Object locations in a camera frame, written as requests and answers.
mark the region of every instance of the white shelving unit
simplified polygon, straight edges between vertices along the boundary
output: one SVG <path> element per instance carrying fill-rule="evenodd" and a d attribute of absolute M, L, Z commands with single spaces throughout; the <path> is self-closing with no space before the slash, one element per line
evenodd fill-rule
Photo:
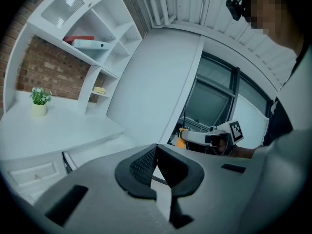
<path fill-rule="evenodd" d="M 91 65 L 78 100 L 54 97 L 47 105 L 48 114 L 41 118 L 31 116 L 29 93 L 15 90 L 18 69 L 33 35 Z M 108 43 L 109 49 L 77 49 L 63 41 L 65 36 L 94 36 L 95 40 Z M 44 0 L 27 20 L 8 61 L 4 115 L 0 121 L 1 166 L 5 167 L 4 173 L 21 174 L 21 183 L 30 185 L 16 190 L 27 201 L 33 203 L 54 184 L 55 173 L 58 179 L 66 175 L 62 152 L 113 139 L 124 132 L 106 113 L 123 71 L 141 41 L 122 0 Z M 93 92 L 100 73 L 105 75 L 104 95 Z M 88 102 L 91 94 L 98 95 L 96 104 Z M 41 144 L 29 141 L 34 138 L 40 139 Z M 39 185 L 37 180 L 41 181 L 41 177 L 45 183 L 32 186 Z M 9 183 L 13 188 L 15 182 Z"/>
<path fill-rule="evenodd" d="M 122 0 L 44 0 L 28 19 L 22 34 L 11 56 L 22 53 L 32 35 L 37 35 L 91 65 L 78 99 L 77 111 L 80 114 L 86 113 L 88 98 L 101 72 L 106 76 L 103 87 L 109 96 L 100 96 L 96 108 L 101 109 L 94 112 L 106 115 L 118 81 L 142 41 Z M 65 36 L 94 36 L 95 40 L 109 43 L 110 48 L 77 49 L 62 40 Z M 15 90 L 14 83 L 8 79 L 15 79 L 18 71 L 17 61 L 14 65 L 11 61 L 8 62 L 4 83 L 5 113 L 14 100 Z"/>

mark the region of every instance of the potted plant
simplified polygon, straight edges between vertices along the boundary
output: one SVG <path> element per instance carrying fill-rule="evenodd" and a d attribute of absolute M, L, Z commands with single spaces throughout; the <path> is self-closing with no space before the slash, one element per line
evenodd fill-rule
<path fill-rule="evenodd" d="M 46 103 L 51 100 L 50 94 L 45 94 L 42 88 L 33 88 L 31 99 L 33 100 L 33 115 L 34 116 L 44 116 L 47 113 Z"/>

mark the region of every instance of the orange object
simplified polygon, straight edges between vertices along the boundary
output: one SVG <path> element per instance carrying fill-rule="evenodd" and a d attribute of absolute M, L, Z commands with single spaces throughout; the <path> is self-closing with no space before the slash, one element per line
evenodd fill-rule
<path fill-rule="evenodd" d="M 179 138 L 178 138 L 178 140 L 177 140 L 175 146 L 178 147 L 178 148 L 185 149 L 185 140 L 183 140 L 183 139 L 180 137 L 182 131 L 187 131 L 187 129 L 185 129 L 185 128 L 180 128 Z"/>

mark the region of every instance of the white book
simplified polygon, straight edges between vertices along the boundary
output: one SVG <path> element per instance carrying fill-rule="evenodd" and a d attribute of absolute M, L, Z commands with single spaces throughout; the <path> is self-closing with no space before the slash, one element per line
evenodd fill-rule
<path fill-rule="evenodd" d="M 77 49 L 109 49 L 110 43 L 104 41 L 80 40 L 76 39 L 72 42 L 72 46 Z"/>

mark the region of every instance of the book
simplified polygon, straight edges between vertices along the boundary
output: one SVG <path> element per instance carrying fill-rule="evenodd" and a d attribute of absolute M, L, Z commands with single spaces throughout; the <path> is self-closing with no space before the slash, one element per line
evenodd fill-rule
<path fill-rule="evenodd" d="M 72 46 L 77 49 L 109 49 L 110 43 L 104 41 L 93 41 L 93 40 L 80 40 L 75 39 L 72 42 Z"/>
<path fill-rule="evenodd" d="M 81 39 L 81 40 L 94 40 L 94 37 L 91 36 L 71 36 L 71 37 L 64 37 L 63 41 L 71 44 L 74 40 Z"/>

